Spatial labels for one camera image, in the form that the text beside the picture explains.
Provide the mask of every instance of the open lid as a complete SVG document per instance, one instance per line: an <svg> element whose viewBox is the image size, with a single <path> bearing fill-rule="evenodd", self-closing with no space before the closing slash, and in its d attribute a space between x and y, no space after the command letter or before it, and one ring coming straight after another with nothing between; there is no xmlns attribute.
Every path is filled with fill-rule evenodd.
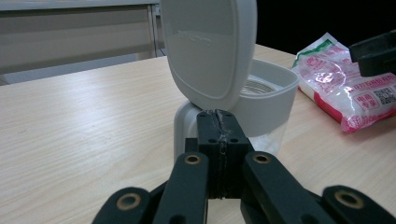
<svg viewBox="0 0 396 224"><path fill-rule="evenodd" d="M161 13L177 87L202 109L231 109L253 58L256 0L162 0Z"/></svg>

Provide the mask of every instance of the white container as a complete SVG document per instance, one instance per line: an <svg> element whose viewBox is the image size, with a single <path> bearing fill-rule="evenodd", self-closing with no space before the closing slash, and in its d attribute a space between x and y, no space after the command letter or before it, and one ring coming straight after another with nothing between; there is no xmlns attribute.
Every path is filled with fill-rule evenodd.
<svg viewBox="0 0 396 224"><path fill-rule="evenodd" d="M161 12L169 67L189 99L175 117L175 159L208 109L233 113L255 150L277 153L298 77L252 59L256 0L162 0Z"/></svg>
<svg viewBox="0 0 396 224"><path fill-rule="evenodd" d="M252 60L247 82L233 113L254 149L275 155L280 150L283 133L298 86L298 76L289 69ZM185 139L197 137L196 116L203 109L185 102L175 115L175 158L184 153Z"/></svg>

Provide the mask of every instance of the plastic bag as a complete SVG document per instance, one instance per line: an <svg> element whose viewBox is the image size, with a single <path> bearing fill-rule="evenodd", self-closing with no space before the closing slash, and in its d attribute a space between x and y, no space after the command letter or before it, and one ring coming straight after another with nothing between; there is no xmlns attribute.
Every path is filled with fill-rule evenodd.
<svg viewBox="0 0 396 224"><path fill-rule="evenodd" d="M346 133L396 115L396 76L362 77L349 49L326 33L296 55L291 69L299 90L341 124Z"/></svg>

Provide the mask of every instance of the food package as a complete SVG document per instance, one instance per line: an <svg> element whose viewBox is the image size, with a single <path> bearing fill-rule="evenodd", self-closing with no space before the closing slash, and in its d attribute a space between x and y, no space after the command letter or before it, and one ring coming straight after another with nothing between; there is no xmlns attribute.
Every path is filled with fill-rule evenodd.
<svg viewBox="0 0 396 224"><path fill-rule="evenodd" d="M300 77L299 90L354 133L396 115L396 76L362 77L349 49L329 33L300 50L291 68Z"/></svg>

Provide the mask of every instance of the barcode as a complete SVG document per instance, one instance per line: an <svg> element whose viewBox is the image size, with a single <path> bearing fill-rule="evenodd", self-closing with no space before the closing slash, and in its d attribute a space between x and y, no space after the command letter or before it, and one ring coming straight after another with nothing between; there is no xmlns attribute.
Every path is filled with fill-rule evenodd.
<svg viewBox="0 0 396 224"><path fill-rule="evenodd" d="M384 88L381 90L374 91L375 95L379 98L382 105L396 102L396 97L390 88Z"/></svg>

